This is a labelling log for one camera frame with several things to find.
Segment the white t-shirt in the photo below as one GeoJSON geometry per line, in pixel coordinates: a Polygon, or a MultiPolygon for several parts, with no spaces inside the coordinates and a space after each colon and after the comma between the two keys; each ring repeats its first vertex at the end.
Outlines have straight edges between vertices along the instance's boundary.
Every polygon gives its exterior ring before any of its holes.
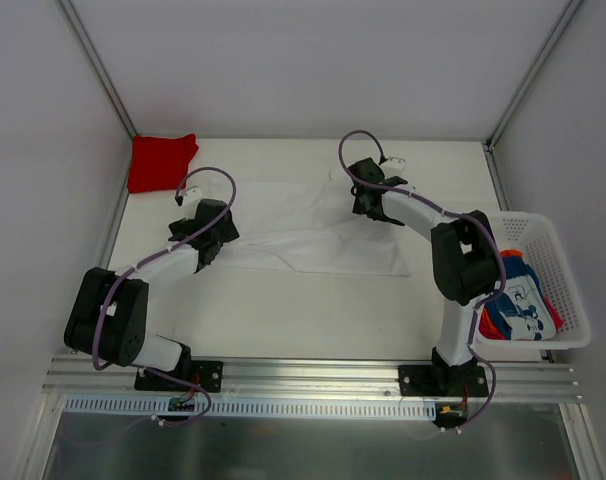
{"type": "Polygon", "coordinates": [[[228,268],[409,277],[394,226],[352,212],[345,180],[245,181],[231,213],[240,237],[216,263],[228,268]]]}

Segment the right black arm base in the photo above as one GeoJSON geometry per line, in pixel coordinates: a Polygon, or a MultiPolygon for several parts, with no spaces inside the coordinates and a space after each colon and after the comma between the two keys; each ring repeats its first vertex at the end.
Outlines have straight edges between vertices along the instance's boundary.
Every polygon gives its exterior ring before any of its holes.
{"type": "Polygon", "coordinates": [[[489,385],[483,367],[476,364],[456,368],[435,365],[400,365],[400,393],[404,397],[486,398],[489,385]]]}

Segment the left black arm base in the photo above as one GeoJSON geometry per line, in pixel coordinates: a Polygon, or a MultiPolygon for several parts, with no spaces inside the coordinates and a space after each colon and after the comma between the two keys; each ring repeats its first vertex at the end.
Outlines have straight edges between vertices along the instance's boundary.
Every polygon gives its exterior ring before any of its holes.
{"type": "Polygon", "coordinates": [[[172,380],[150,372],[137,373],[134,389],[144,392],[187,392],[190,387],[184,385],[184,382],[190,382],[208,393],[219,393],[223,367],[224,363],[221,361],[187,358],[181,360],[174,370],[164,372],[164,375],[172,377],[172,380]]]}

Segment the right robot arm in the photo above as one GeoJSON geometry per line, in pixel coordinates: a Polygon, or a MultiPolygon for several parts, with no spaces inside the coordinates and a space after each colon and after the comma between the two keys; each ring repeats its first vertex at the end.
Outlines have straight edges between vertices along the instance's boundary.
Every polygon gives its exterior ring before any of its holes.
{"type": "Polygon", "coordinates": [[[500,295],[506,283],[487,216],[478,210],[462,214],[444,209],[402,178],[387,178],[371,158],[344,170],[353,182],[355,214],[408,227],[430,243],[433,277],[444,298],[444,311],[424,386],[453,395],[477,366],[472,345],[478,312],[500,295]]]}

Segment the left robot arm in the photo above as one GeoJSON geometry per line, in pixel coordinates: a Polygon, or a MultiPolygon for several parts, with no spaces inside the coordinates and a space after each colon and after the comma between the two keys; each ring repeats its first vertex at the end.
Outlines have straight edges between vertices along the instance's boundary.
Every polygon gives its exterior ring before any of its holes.
{"type": "Polygon", "coordinates": [[[147,313],[153,296],[210,265],[223,245],[239,238],[230,207],[203,199],[194,215],[169,225],[167,246],[120,271],[94,267],[82,280],[64,331],[64,344],[110,365],[157,370],[171,390],[191,381],[189,348],[153,334],[147,313]]]}

